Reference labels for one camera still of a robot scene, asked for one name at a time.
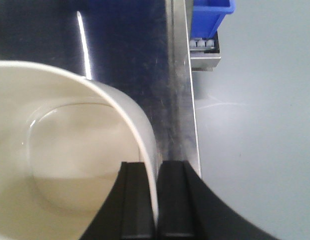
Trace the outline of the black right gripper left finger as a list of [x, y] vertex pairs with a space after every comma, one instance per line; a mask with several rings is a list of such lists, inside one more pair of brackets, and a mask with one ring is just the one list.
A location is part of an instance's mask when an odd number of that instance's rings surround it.
[[114, 186], [80, 239], [155, 239], [149, 182], [144, 163], [121, 163]]

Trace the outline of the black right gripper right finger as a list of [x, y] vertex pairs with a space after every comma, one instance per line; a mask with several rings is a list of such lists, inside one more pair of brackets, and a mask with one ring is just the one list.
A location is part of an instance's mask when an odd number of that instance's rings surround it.
[[188, 161], [164, 161], [157, 180], [160, 240], [273, 240], [227, 206]]

